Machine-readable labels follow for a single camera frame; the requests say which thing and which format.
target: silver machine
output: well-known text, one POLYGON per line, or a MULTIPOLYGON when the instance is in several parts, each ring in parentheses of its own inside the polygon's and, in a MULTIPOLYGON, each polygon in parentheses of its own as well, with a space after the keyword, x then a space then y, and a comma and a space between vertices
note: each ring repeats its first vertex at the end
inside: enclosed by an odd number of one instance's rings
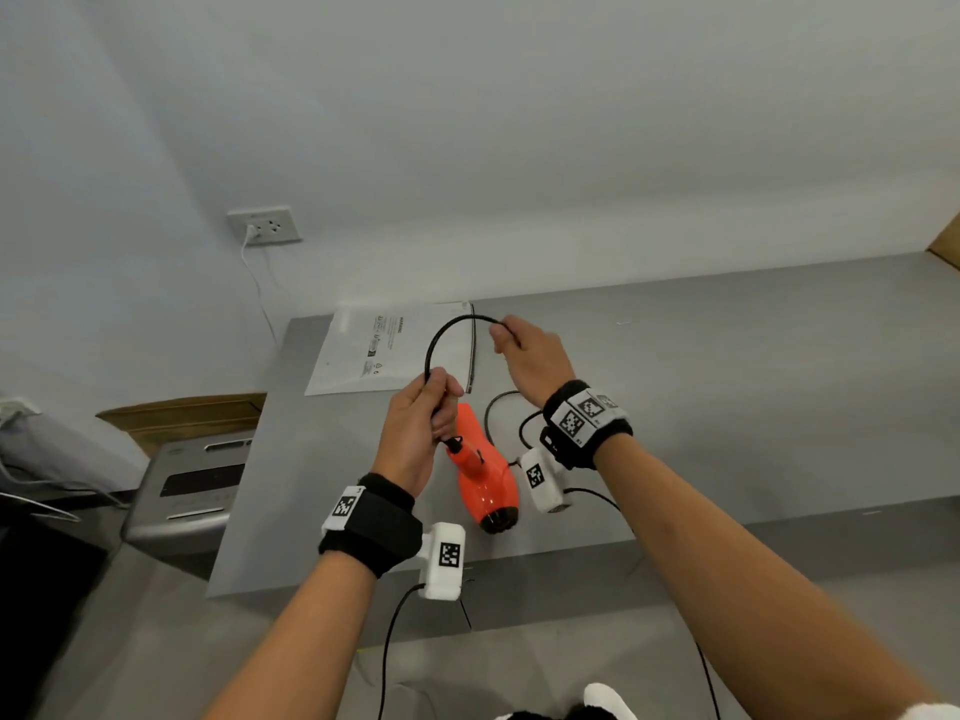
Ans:
POLYGON ((130 506, 123 540, 210 579, 253 440, 247 431, 164 444, 130 506))

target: hand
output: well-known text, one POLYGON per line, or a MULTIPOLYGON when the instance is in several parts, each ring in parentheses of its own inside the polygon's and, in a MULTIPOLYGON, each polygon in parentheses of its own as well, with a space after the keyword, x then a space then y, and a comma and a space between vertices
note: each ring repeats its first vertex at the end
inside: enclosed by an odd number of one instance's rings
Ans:
POLYGON ((520 393, 535 407, 544 409, 554 392, 577 378, 560 336, 545 333, 516 315, 507 315, 503 323, 506 328, 499 324, 489 327, 493 349, 506 356, 510 378, 520 393))
POLYGON ((438 443, 457 434, 457 399, 463 395, 457 380, 439 367, 430 371, 426 386, 421 374, 394 394, 371 472, 419 496, 433 472, 438 443))

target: person's left forearm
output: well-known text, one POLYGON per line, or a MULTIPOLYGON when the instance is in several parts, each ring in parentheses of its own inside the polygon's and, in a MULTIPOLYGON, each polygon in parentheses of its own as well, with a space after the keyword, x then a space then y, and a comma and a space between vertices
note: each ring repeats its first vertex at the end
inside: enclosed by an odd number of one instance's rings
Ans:
POLYGON ((356 558, 324 553, 204 719, 333 720, 376 584, 356 558))

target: floor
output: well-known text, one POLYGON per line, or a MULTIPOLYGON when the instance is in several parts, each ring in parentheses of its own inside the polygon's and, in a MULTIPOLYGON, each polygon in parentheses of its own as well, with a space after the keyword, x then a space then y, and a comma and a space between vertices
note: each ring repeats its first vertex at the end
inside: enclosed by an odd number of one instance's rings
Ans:
MULTIPOLYGON (((823 586, 949 699, 960 701, 960 563, 823 586)), ((257 646, 265 618, 204 601, 202 581, 122 547, 54 667, 37 718, 199 717, 257 646)), ((380 649, 357 653, 341 718, 376 717, 380 649)), ((560 714, 586 683, 640 718, 711 718, 696 648, 670 605, 390 647, 385 720, 560 714)), ((714 676, 725 720, 746 715, 714 676)))

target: black wristband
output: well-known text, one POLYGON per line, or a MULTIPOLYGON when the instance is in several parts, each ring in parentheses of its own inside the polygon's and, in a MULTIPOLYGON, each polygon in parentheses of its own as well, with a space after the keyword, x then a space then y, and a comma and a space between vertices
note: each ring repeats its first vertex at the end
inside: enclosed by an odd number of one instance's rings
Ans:
MULTIPOLYGON (((380 578, 397 564, 417 555, 424 525, 413 515, 414 497, 376 472, 359 483, 363 488, 348 513, 342 530, 327 530, 318 551, 341 551, 353 556, 380 578)), ((346 497, 338 502, 340 510, 346 497)))
POLYGON ((613 435, 633 435, 627 412, 587 382, 572 379, 543 405, 546 426, 540 442, 568 470, 596 470, 597 448, 613 435))

